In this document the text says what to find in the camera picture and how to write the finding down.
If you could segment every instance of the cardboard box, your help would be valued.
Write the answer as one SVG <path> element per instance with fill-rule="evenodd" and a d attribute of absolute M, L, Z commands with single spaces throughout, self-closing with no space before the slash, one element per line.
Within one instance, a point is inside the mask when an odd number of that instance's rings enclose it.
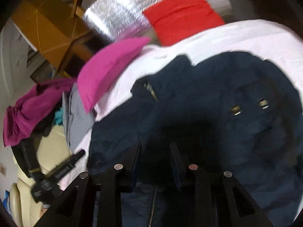
<path fill-rule="evenodd" d="M 55 68 L 59 68 L 71 43 L 90 32 L 84 22 L 71 18 L 62 0 L 22 0 L 11 18 Z"/>

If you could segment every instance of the white cloth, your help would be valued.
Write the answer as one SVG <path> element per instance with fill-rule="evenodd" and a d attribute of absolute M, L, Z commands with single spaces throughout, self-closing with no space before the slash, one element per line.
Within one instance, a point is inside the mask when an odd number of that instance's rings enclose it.
<path fill-rule="evenodd" d="M 131 88 L 143 76 L 155 74 L 177 55 L 186 54 L 192 65 L 226 51 L 248 51 L 259 58 L 271 60 L 303 91 L 303 41 L 287 27 L 265 20 L 247 20 L 226 24 L 200 32 L 170 47 L 147 45 L 125 69 L 119 79 L 95 105 L 96 121 L 131 98 Z M 75 152 L 85 149 L 85 158 L 61 181 L 65 189 L 82 171 L 86 171 L 91 130 Z"/>

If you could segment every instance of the metal snap button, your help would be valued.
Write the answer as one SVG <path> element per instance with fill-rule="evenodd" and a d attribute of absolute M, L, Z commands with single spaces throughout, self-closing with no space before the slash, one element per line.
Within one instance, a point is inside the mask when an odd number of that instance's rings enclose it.
<path fill-rule="evenodd" d="M 239 105 L 232 106 L 230 111 L 232 112 L 233 115 L 238 115 L 242 112 L 241 108 Z"/>
<path fill-rule="evenodd" d="M 265 100 L 265 99 L 260 99 L 259 100 L 259 106 L 262 108 L 262 109 L 266 109 L 268 108 L 268 100 Z"/>

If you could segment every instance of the metal zipper pull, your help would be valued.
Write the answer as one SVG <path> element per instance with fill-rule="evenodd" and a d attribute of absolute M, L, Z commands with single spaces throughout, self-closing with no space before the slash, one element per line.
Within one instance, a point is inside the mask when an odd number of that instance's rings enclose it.
<path fill-rule="evenodd" d="M 149 91 L 151 93 L 152 97 L 154 98 L 154 100 L 156 102 L 159 102 L 158 97 L 156 96 L 156 93 L 153 90 L 153 88 L 152 88 L 152 86 L 151 86 L 151 84 L 149 82 L 147 82 L 147 83 L 144 84 L 144 88 L 146 88 L 147 91 Z"/>

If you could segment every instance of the navy jacket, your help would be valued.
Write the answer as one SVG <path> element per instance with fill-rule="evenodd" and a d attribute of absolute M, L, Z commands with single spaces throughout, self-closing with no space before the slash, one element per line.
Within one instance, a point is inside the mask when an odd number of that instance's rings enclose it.
<path fill-rule="evenodd" d="M 174 187 L 171 142 L 209 172 L 231 171 L 276 227 L 293 222 L 302 197 L 302 107 L 277 66 L 245 52 L 197 66 L 178 56 L 131 92 L 95 123 L 87 164 L 91 174 L 103 172 L 141 142 L 137 186 L 122 194 L 124 227 L 148 226 L 153 197 L 151 226 L 185 226 L 187 201 Z"/>

